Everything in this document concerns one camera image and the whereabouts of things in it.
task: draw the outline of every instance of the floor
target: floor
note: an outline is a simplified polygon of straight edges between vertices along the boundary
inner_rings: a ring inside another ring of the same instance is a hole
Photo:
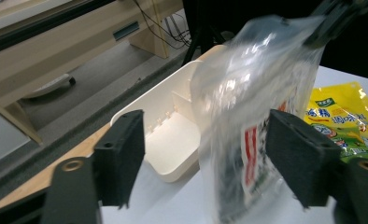
[[[184,11],[167,18],[175,21],[179,33],[191,41]],[[91,133],[104,126],[121,108],[175,72],[188,46],[166,35],[170,56],[159,58],[131,46],[128,41],[69,71],[77,84],[35,99],[19,101],[43,139],[31,142],[0,160],[0,199],[32,175],[61,157]],[[200,55],[195,51],[193,58]]]

